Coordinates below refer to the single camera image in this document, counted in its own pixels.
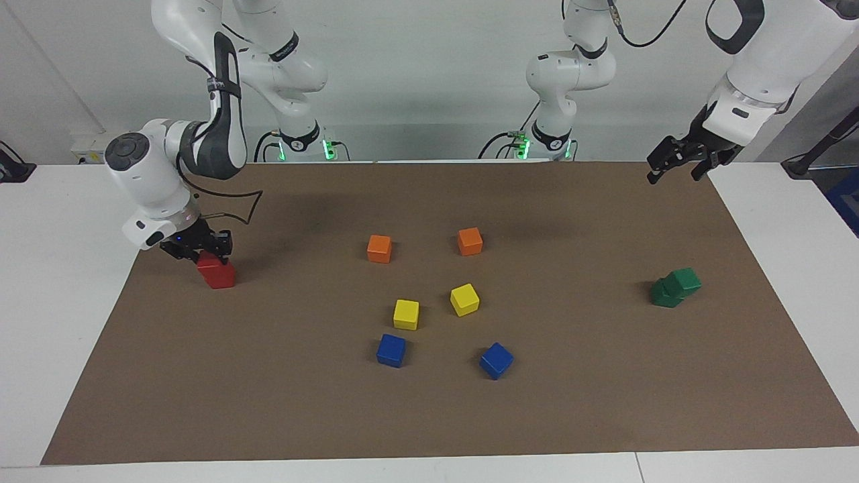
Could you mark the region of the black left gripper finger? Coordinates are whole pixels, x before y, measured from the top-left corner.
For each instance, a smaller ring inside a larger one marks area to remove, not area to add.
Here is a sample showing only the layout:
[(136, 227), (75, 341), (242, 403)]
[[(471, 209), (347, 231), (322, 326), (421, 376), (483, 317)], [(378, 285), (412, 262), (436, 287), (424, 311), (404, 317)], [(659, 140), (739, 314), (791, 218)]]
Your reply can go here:
[(693, 168), (691, 171), (691, 178), (696, 182), (699, 182), (706, 174), (709, 173), (709, 171), (712, 171), (712, 169), (715, 169), (720, 165), (721, 153), (719, 151), (709, 151), (702, 160), (697, 163), (696, 167)]
[(689, 162), (688, 150), (687, 140), (678, 140), (673, 136), (663, 138), (646, 158), (650, 166), (650, 173), (647, 175), (648, 183), (657, 184), (663, 174)]

